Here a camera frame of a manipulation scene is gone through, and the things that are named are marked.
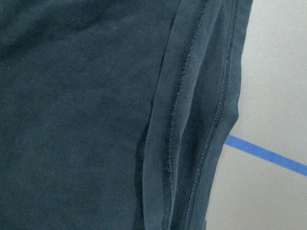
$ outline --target fabric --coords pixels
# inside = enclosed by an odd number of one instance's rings
[[[0,229],[204,230],[251,5],[0,1]]]

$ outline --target dark t-shirt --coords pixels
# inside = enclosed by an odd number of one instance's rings
[[[203,230],[251,5],[0,1],[0,229]]]

